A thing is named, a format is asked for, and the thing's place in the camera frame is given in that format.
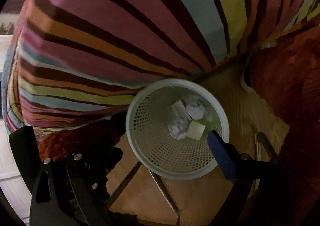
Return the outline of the tall light green box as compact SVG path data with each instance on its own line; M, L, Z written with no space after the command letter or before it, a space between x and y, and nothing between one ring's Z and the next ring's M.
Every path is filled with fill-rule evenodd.
M186 137L194 140L200 140L202 138L205 128L206 128L205 125L202 125L198 122L191 121L189 128L187 130Z

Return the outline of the long grey white box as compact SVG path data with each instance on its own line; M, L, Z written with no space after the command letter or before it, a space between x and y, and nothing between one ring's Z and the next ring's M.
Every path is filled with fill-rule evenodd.
M180 119L185 119L190 121L191 117L188 114L183 102L181 100L175 102L174 104L171 105L172 111L174 114L179 117Z

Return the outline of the white mesh waste basket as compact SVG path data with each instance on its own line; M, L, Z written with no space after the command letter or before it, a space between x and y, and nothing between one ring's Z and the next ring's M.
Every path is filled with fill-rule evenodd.
M229 141L229 123L218 100L196 83L168 79L137 94L126 116L126 135L141 163L157 175L191 180L217 162L208 146L216 131Z

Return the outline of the red fluffy rug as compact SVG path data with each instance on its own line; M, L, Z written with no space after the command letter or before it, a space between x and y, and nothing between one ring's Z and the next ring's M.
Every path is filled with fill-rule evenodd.
M280 158L302 158L319 168L319 27L308 27L255 53L245 71L246 84L272 107L290 130ZM38 143L40 158L57 160L85 146L116 144L124 134L124 114L73 130L51 133Z

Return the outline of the striped colourful bed sheet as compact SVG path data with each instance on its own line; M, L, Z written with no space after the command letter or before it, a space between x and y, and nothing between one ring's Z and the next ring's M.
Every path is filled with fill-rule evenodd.
M165 78L191 80L319 23L319 0L26 0L2 75L8 133L121 112Z

